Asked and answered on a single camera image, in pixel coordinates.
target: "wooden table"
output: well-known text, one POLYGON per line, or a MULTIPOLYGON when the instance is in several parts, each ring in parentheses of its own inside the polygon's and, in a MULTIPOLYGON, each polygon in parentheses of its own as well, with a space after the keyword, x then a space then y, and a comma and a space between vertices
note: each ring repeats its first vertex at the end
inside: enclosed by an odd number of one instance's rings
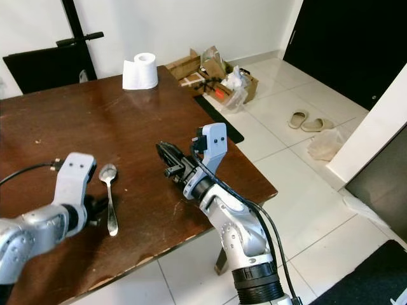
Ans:
MULTIPOLYGON (((208 230, 203 213, 163 175, 160 140, 188 153, 196 128, 213 123, 164 67, 151 90, 123 91, 121 76, 10 98, 0 102, 0 177, 78 151, 98 169, 114 163, 112 185, 119 233, 106 220, 87 227, 24 267, 8 304, 58 304, 93 290, 208 230)), ((87 193, 106 197, 97 179, 87 193)), ((229 140, 219 176, 242 195, 262 202, 275 188, 229 140)), ((0 187, 0 215, 16 217, 49 204, 56 173, 40 168, 0 187)))

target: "spoon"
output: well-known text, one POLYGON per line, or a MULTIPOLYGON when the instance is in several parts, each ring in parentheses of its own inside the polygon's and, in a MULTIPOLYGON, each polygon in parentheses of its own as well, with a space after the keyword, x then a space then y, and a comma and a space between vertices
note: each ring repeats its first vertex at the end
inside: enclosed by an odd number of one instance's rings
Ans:
POLYGON ((114 214, 111 182, 116 178, 117 169, 113 164, 106 164, 99 172, 99 180, 106 183, 107 195, 109 196, 109 203, 107 205, 107 229, 110 236, 116 236, 119 227, 117 225, 117 218, 114 214))

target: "slippers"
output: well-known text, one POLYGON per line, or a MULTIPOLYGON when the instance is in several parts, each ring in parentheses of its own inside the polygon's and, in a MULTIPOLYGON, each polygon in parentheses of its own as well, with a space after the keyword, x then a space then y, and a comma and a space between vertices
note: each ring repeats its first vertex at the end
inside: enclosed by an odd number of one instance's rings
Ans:
POLYGON ((321 132, 325 129, 332 129, 334 124, 328 119, 315 119, 313 122, 303 123, 301 129, 305 132, 321 132))
POLYGON ((291 116, 290 122, 288 122, 288 126, 290 126, 293 129, 298 129, 307 118, 308 111, 303 109, 295 110, 295 112, 291 116))

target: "black doormat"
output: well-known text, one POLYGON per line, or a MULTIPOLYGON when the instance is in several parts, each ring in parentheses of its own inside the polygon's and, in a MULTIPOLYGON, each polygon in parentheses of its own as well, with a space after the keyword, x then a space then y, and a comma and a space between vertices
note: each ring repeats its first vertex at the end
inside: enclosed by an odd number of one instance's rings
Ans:
POLYGON ((390 304, 406 288, 407 252, 389 240, 311 305, 390 304))
POLYGON ((202 107, 202 109, 217 123, 225 123, 226 124, 226 132, 228 133, 228 137, 230 140, 232 140, 235 144, 240 143, 241 141, 244 140, 243 135, 236 130, 235 127, 233 127, 227 119, 225 119, 222 114, 220 114, 214 106, 212 106, 206 98, 204 98, 202 95, 199 95, 197 97, 194 97, 196 102, 199 104, 199 106, 202 107))

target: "silver robotic arm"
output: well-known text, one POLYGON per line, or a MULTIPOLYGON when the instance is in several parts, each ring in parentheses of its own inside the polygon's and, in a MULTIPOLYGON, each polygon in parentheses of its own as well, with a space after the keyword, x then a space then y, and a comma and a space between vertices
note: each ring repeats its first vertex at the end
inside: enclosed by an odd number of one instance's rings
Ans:
POLYGON ((15 219, 0 219, 0 304, 6 303, 29 259, 84 228, 86 184, 95 167, 93 156, 72 152, 59 170, 51 204, 15 219))
MULTIPOLYGON (((241 305, 302 304, 282 290, 276 263, 265 230, 258 216, 244 202, 225 190, 203 171, 192 156, 185 156, 175 145, 156 145, 161 159, 169 166, 167 177, 183 190, 187 199, 196 199, 221 239, 241 305)), ((200 163, 215 173, 227 152, 226 126, 215 123, 199 128, 192 152, 203 154, 200 163)))

